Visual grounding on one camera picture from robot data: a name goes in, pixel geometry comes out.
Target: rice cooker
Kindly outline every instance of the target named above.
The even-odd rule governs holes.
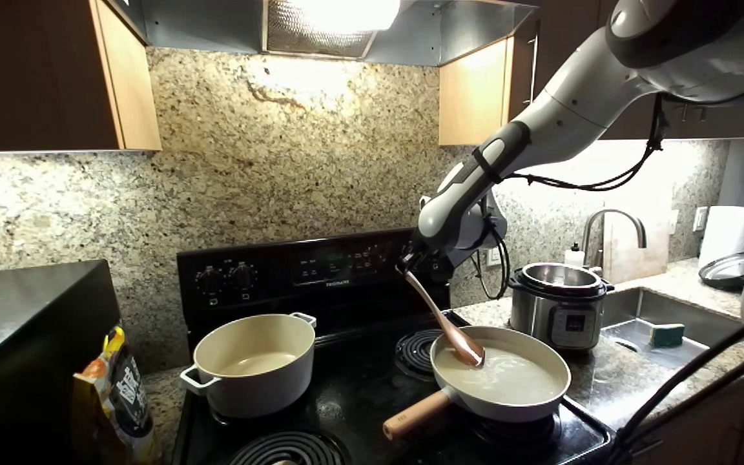
[[[509,327],[562,352],[588,352],[598,344],[601,299],[611,287],[597,274],[567,264],[527,264],[509,287]]]

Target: stainless steel pot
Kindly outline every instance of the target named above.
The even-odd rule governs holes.
[[[451,401],[474,415],[506,423],[555,413],[570,387],[570,370],[557,352],[509,327],[464,325],[462,330],[484,349],[484,363],[474,370],[460,362],[439,335],[429,347],[429,362],[440,391],[390,415],[382,423],[388,440],[421,427]]]
[[[222,418],[280,410],[313,379],[313,325],[314,317],[301,312],[262,312],[223,323],[196,344],[194,363],[181,372],[181,379]]]
[[[512,279],[509,327],[555,349],[598,344],[601,299],[611,287],[580,267],[530,264]]]

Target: range hood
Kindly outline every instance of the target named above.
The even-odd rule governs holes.
[[[149,47],[434,66],[513,33],[533,0],[403,0],[393,28],[327,47],[284,30],[274,0],[140,0]]]

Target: cutting board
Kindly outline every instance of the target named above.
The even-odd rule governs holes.
[[[669,236],[667,219],[646,219],[647,247],[637,247],[634,227],[620,214],[605,214],[605,279],[610,283],[667,270]]]

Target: overhead light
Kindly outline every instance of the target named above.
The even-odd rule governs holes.
[[[395,24],[399,0],[284,0],[280,15],[301,33],[369,33]]]

